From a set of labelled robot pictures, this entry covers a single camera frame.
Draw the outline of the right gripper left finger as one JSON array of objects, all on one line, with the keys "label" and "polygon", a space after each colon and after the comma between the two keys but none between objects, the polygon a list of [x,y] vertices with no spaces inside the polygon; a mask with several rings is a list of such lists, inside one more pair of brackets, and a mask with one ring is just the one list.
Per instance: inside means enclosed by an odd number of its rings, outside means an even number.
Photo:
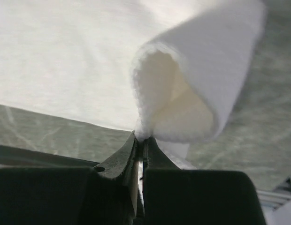
[{"label": "right gripper left finger", "polygon": [[0,225],[131,225],[135,136],[101,163],[0,145]]}]

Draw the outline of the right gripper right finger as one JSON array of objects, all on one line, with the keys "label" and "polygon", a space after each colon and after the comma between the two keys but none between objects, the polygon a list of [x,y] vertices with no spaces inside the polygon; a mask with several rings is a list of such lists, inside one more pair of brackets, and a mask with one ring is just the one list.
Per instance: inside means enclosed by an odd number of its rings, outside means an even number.
[{"label": "right gripper right finger", "polygon": [[239,171],[178,168],[153,138],[144,141],[147,225],[263,225],[251,179]]}]

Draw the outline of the white towel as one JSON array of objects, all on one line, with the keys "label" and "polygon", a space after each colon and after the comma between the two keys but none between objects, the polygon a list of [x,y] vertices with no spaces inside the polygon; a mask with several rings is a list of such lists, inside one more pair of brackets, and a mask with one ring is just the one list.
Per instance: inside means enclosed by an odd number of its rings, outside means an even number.
[{"label": "white towel", "polygon": [[152,137],[177,166],[224,129],[262,0],[0,0],[0,132],[12,109]]}]

